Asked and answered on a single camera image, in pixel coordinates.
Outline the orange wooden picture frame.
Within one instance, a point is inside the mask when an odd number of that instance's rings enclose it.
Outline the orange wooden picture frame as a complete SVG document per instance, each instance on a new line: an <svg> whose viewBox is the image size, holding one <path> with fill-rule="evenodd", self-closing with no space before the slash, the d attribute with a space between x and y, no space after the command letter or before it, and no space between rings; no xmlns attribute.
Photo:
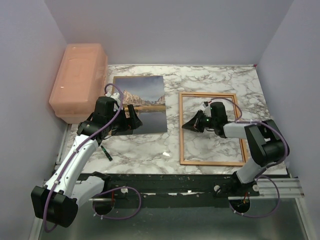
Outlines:
<svg viewBox="0 0 320 240"><path fill-rule="evenodd" d="M240 161L187 161L184 157L184 132L182 125L184 123L183 117L183 97L191 98L211 98L222 99L233 104L233 111L236 120L242 118L242 111L238 106L238 100L235 93L210 93L210 92L179 92L179 160L181 165L193 166L224 166L224 167L242 167L249 159L247 145L244 139L239 140L242 162Z"/></svg>

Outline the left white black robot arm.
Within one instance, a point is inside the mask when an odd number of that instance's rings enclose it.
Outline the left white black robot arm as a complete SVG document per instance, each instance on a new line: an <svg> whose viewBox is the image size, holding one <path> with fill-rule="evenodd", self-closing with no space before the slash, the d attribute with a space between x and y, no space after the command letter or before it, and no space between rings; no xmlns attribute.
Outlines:
<svg viewBox="0 0 320 240"><path fill-rule="evenodd" d="M31 201L37 218L67 228L86 201L110 194L110 177L99 172L90 174L80 185L76 183L87 161L109 132L120 133L142 126L133 105L127 107L129 116L126 116L120 93L97 99L94 111L78 125L72 147L62 164L44 186L35 186L32 190Z"/></svg>

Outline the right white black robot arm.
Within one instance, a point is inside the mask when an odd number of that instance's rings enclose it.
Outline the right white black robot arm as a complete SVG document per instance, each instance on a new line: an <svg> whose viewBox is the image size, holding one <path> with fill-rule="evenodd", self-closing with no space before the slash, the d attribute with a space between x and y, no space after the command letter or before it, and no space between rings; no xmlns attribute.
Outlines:
<svg viewBox="0 0 320 240"><path fill-rule="evenodd" d="M181 126L184 130L203 133L214 132L217 136L247 140L250 158L230 177L226 186L216 188L216 192L233 193L241 196L267 169L284 162L290 148L274 120L240 121L228 120L226 108L220 101L205 101L195 116Z"/></svg>

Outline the mountain landscape photo print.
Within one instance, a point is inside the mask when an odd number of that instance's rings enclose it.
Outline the mountain landscape photo print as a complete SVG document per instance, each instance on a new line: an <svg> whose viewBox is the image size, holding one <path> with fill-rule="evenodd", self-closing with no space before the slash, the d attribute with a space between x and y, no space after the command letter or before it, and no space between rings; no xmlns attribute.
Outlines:
<svg viewBox="0 0 320 240"><path fill-rule="evenodd" d="M123 105L128 117L132 104L142 126L119 135L163 134L168 131L164 78L151 76L115 76L113 84L123 93Z"/></svg>

